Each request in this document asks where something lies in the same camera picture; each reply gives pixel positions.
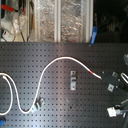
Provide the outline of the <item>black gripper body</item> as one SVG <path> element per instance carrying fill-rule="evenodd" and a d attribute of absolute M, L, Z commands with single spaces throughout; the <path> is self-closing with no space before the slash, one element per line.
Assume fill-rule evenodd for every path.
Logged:
<path fill-rule="evenodd" d="M 116 77 L 112 76 L 109 73 L 103 73 L 101 75 L 101 78 L 104 82 L 108 83 L 108 84 L 112 84 L 113 86 L 118 86 L 119 85 L 119 81 Z"/>

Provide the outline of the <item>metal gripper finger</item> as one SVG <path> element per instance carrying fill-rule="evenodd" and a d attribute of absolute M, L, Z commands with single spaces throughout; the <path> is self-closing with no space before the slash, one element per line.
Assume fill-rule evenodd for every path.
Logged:
<path fill-rule="evenodd" d="M 114 85 L 109 84 L 108 87 L 107 87 L 107 90 L 110 91 L 110 92 L 113 92 L 114 91 L 114 88 L 115 88 Z"/>

